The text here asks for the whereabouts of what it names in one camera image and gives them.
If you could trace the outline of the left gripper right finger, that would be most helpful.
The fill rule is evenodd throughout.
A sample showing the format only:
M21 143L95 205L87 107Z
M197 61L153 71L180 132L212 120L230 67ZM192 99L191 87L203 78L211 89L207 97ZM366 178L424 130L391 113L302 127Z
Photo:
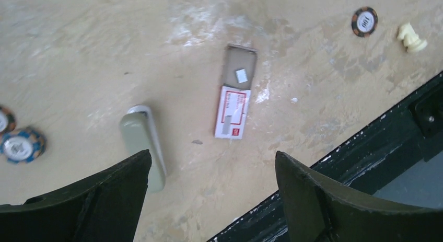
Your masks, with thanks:
M442 210L350 188L284 152L275 173L291 241L442 241Z

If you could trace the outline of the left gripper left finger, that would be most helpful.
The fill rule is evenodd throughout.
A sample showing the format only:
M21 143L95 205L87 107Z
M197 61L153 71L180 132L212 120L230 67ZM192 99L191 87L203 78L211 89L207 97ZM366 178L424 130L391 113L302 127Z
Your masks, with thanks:
M151 163L143 150L21 205L2 205L1 241L132 241Z

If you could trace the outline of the grey staple strip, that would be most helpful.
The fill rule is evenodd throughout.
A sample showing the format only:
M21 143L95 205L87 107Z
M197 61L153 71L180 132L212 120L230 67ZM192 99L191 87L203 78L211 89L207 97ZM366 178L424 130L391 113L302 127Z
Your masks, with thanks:
M246 83L248 81L248 76L245 69L236 70L235 75L239 84Z

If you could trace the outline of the red staple box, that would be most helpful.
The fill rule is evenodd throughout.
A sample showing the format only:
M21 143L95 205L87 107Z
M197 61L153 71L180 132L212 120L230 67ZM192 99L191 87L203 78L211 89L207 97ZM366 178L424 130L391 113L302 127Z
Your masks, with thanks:
M227 45L214 132L216 138L242 139L257 60L256 49L235 44ZM237 82L235 71L240 69L245 69L247 72L246 83Z

